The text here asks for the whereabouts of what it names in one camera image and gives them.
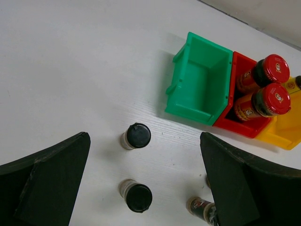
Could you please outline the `red-lid chili sauce jar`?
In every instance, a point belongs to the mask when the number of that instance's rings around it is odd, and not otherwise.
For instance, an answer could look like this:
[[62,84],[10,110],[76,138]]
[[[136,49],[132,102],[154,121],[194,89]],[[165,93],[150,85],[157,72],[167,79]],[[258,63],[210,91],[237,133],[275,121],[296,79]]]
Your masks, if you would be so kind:
[[236,88],[242,94],[254,93],[272,83],[285,83],[290,69],[284,58],[271,54],[236,78]]

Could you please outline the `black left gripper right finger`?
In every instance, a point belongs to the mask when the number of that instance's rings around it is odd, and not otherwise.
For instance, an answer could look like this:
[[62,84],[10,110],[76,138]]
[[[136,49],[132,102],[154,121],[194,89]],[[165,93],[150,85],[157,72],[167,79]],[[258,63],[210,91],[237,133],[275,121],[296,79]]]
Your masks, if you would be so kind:
[[200,149],[222,226],[299,226],[301,171],[202,132]]

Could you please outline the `yellow-label oil bottle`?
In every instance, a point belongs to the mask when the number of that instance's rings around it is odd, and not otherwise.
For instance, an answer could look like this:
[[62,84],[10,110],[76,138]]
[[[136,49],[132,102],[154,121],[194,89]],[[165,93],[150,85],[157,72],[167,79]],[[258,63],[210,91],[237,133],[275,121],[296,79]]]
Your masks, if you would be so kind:
[[282,86],[289,94],[293,94],[301,90],[301,76],[291,77],[287,82],[282,83]]

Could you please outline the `taped black-cap spice bottle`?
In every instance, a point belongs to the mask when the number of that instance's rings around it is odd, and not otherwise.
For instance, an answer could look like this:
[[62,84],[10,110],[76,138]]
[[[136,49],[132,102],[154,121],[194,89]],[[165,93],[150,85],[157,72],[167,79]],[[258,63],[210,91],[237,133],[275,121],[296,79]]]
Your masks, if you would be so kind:
[[214,202],[194,196],[187,200],[186,208],[190,214],[205,221],[210,226],[219,226],[219,218]]

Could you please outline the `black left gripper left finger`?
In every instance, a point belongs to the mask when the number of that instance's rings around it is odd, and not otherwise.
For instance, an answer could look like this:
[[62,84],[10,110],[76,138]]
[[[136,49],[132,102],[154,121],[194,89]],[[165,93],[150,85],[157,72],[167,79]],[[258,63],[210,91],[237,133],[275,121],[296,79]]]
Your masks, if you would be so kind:
[[67,226],[91,139],[80,132],[0,167],[2,226]]

